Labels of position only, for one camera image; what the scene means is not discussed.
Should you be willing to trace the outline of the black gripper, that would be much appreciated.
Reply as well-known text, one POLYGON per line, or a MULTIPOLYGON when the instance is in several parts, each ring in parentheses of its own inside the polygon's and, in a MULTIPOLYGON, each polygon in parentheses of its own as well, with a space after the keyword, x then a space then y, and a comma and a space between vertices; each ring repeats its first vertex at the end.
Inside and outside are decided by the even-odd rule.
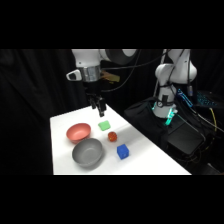
POLYGON ((100 81, 84 82, 84 88, 85 88, 85 93, 87 95, 87 98, 91 99, 90 104, 92 106, 92 109, 97 108, 96 102, 94 100, 99 100, 98 101, 99 115, 100 115, 100 117, 103 117, 104 112, 106 111, 106 103, 105 103, 105 99, 102 98, 102 96, 101 96, 100 81))

